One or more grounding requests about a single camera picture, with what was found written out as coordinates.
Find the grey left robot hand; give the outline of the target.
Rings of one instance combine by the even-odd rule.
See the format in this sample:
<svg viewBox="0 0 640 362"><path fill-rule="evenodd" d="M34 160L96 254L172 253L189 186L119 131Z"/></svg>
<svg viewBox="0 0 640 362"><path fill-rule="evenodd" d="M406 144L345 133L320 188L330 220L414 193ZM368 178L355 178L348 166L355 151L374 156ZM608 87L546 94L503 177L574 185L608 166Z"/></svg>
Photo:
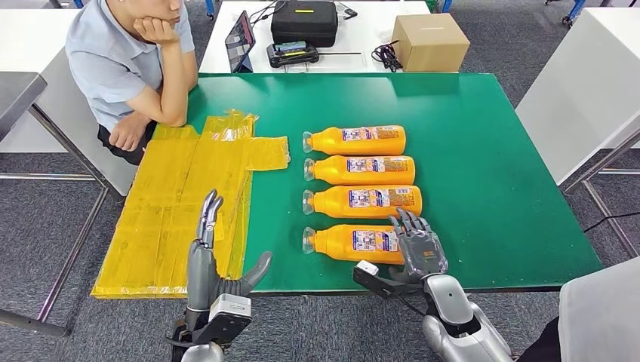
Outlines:
<svg viewBox="0 0 640 362"><path fill-rule="evenodd" d="M196 226L195 239L189 247L186 267L187 308L191 311L208 310L218 296L228 293L248 296L269 270L272 252L260 255L257 263L237 280L221 277L214 257L214 227L223 197L212 189L204 199Z"/></svg>

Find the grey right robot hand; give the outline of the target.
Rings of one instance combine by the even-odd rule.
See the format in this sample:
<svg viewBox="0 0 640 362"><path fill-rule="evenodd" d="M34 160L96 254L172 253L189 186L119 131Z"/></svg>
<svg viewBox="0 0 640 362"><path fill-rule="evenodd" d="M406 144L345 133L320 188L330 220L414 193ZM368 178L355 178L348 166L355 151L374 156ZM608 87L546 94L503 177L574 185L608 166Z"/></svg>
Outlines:
<svg viewBox="0 0 640 362"><path fill-rule="evenodd" d="M399 283L418 284L429 275L445 273L448 270L439 236L431 225L411 211L396 208L398 216L388 216L398 237L402 252L403 268L389 267L389 276Z"/></svg>

